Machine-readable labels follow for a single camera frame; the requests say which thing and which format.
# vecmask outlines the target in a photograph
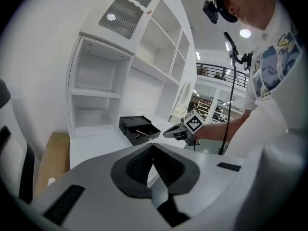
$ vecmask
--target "small black drawer box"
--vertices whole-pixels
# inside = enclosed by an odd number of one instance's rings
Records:
[[[146,143],[160,134],[160,130],[144,116],[120,117],[119,128],[132,145]]]

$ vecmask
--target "ceiling light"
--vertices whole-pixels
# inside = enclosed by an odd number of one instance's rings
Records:
[[[109,13],[106,17],[109,21],[114,21],[116,19],[116,16],[113,13]]]
[[[198,60],[201,60],[199,52],[196,51],[196,55],[197,55]]]
[[[249,38],[251,33],[248,29],[242,29],[240,31],[240,35],[243,37],[243,38]]]

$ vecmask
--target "floor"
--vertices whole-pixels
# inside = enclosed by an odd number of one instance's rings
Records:
[[[207,154],[218,154],[221,145],[222,141],[200,140],[200,145],[196,146],[196,151]],[[184,149],[193,151],[193,146],[186,145]]]

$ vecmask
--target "ceiling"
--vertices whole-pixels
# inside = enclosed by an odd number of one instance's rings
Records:
[[[200,95],[200,97],[205,97],[205,98],[213,98],[215,95],[215,91],[216,91],[215,87],[198,84],[198,83],[195,85],[194,89]],[[218,100],[226,103],[230,100],[230,94],[231,93],[228,91],[220,90]],[[233,94],[232,100],[233,100],[233,102],[231,103],[232,107],[235,107],[240,110],[243,109],[243,104],[244,104],[243,97]]]
[[[242,22],[229,23],[219,16],[217,24],[212,24],[202,7],[205,0],[181,0],[187,13],[196,50],[225,51],[223,32],[228,32],[237,46],[240,54],[252,51],[261,32],[244,25]],[[240,36],[240,30],[251,31],[250,38]]]

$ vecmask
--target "person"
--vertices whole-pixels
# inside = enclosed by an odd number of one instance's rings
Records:
[[[278,106],[272,96],[294,69],[307,66],[307,54],[292,20],[278,0],[217,0],[217,8],[228,22],[240,20],[263,31],[253,53],[244,113],[230,121],[226,140],[230,143],[225,155],[245,158],[252,148],[263,146],[287,131],[285,111],[283,115],[282,105]],[[293,81],[288,87],[294,90],[290,97],[296,95],[293,87],[296,84]],[[297,112],[296,104],[287,105],[293,105],[293,111]],[[207,124],[195,136],[222,141],[226,126],[227,123]]]

